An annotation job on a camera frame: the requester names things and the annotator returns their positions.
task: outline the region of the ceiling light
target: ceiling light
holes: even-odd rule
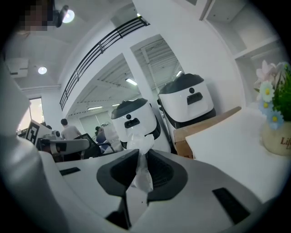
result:
[[[176,77],[178,77],[181,74],[182,71],[179,71],[178,74],[176,75]]]
[[[137,83],[135,81],[131,80],[130,78],[127,78],[125,81],[129,82],[132,85],[135,85],[135,86],[137,85]]]
[[[44,66],[42,66],[42,67],[40,67],[40,68],[38,69],[38,72],[39,72],[41,75],[44,75],[44,74],[47,72],[47,69],[46,69]]]
[[[94,109],[99,109],[99,108],[103,108],[103,106],[99,106],[99,107],[90,107],[90,108],[88,108],[88,110],[94,110]]]
[[[72,22],[72,20],[74,19],[75,14],[72,10],[68,10],[67,14],[65,15],[64,19],[63,19],[63,23],[67,24]]]

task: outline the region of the artificial flower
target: artificial flower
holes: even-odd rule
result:
[[[273,110],[273,103],[272,102],[265,102],[263,100],[260,101],[259,103],[259,110],[265,114],[268,115],[269,112],[271,112]]]
[[[270,81],[264,81],[260,86],[260,95],[265,102],[270,102],[274,97],[273,85]]]
[[[289,70],[291,69],[290,65],[288,62],[280,62],[278,63],[278,65],[276,66],[276,70],[277,70],[277,75],[275,76],[275,84],[274,87],[275,89],[277,88],[278,84],[285,84],[285,76],[286,76],[286,68],[288,68]]]
[[[284,119],[280,111],[270,111],[267,115],[267,121],[269,122],[271,129],[278,129],[283,123]]]
[[[262,63],[262,68],[256,70],[256,75],[258,76],[258,80],[255,82],[255,88],[259,87],[260,84],[264,81],[275,82],[275,76],[277,75],[278,70],[276,65],[271,63],[267,64],[264,60]]]

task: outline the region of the cardboard box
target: cardboard box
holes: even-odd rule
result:
[[[175,145],[177,148],[177,153],[180,156],[194,159],[195,156],[193,156],[192,150],[190,149],[190,146],[188,145],[186,141],[186,137],[190,136],[192,134],[195,134],[197,132],[200,132],[202,130],[205,130],[223,120],[230,117],[231,115],[235,114],[241,109],[241,107],[235,107],[227,112],[224,112],[216,117],[210,118],[208,120],[189,125],[180,129],[174,130],[174,138],[175,138]]]

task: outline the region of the blue flower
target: blue flower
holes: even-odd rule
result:
[[[267,114],[267,121],[271,129],[278,129],[283,123],[284,119],[280,111],[270,111]]]
[[[268,113],[273,110],[273,106],[274,105],[272,102],[265,102],[265,101],[261,100],[259,103],[259,110],[263,114],[268,115]]]

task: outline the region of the desk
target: desk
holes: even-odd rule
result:
[[[249,188],[262,202],[278,195],[290,171],[291,159],[268,152],[260,131],[266,118],[244,108],[186,140],[198,161],[214,165]]]

